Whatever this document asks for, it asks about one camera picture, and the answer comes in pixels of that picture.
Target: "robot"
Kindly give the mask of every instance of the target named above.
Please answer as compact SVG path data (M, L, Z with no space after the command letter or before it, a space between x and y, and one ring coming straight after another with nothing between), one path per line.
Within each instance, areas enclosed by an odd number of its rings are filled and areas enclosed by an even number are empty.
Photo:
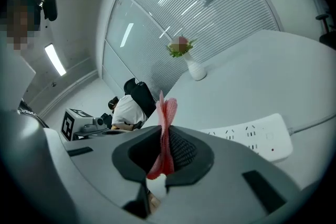
M151 214L146 175L160 152L161 127L111 131L100 118L67 109L62 134L46 128L17 112L34 72L3 52L3 66L15 64L19 77L1 77L12 95L1 100L0 156L30 204L56 223L281 223L311 193L243 145L171 126L175 172Z

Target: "white shirt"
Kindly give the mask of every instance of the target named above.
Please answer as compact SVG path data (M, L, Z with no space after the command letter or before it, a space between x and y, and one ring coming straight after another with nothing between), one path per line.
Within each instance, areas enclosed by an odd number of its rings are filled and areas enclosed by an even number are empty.
M130 95L121 98L114 109L112 124L127 123L137 124L139 121L146 121L147 117L139 105Z

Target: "white power cable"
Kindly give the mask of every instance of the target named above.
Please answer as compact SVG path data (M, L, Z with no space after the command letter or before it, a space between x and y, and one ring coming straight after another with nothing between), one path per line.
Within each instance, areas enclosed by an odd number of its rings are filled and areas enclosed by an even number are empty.
M297 128L288 128L288 132L289 132L289 135L293 135L293 134L296 134L296 133L299 133L299 132L302 132L304 130L307 130L307 129L310 129L310 128L313 128L317 125L320 125L324 122L327 122L328 120L331 120L332 118L336 117L336 113L334 114L331 114L329 116L326 116L320 120L317 120L317 121L314 121L308 125L302 125L302 126L299 126Z

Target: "black slot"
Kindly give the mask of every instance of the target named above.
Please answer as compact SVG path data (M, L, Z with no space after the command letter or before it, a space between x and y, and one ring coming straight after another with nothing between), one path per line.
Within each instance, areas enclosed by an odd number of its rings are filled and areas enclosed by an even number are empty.
M243 177L269 214L286 203L259 172L249 171Z
M67 152L68 152L70 157L74 157L74 156L85 154L85 153L88 153L88 152L91 152L91 151L93 151L93 149L86 146L86 147L77 148L75 150L69 150Z

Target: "flower vase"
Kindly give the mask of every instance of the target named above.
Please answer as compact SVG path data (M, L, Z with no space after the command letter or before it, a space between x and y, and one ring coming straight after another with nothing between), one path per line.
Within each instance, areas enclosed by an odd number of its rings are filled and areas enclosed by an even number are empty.
M189 73L193 77L194 80L204 79L206 76L206 71L204 67L189 54L189 52L183 55L185 62L188 65Z

